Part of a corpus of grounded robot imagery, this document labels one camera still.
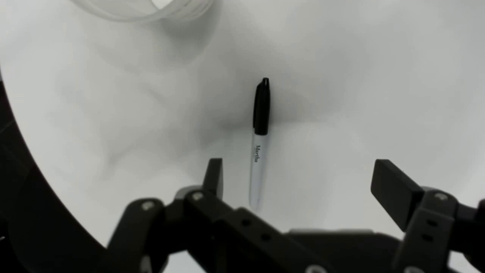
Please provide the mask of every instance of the white tabletop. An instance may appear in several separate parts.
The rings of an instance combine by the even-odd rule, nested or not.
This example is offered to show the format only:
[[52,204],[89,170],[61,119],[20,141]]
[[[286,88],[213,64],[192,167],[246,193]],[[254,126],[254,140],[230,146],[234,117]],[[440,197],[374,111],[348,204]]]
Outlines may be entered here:
[[370,194],[378,158],[467,205],[485,196],[484,14],[480,0],[227,0],[192,23],[119,25],[67,0],[4,0],[0,66],[37,163],[104,244],[131,200],[172,202],[214,157],[225,200],[248,207],[264,76],[260,216],[401,237]]

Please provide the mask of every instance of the marker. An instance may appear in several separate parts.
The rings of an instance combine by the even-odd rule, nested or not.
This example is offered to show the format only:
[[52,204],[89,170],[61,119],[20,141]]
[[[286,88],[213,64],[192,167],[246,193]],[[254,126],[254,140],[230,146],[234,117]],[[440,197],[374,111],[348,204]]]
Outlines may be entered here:
[[252,147],[252,173],[249,187],[249,207],[255,211],[260,208],[263,191],[263,170],[267,153],[267,137],[270,125],[270,79],[264,78],[257,88],[254,113],[254,147]]

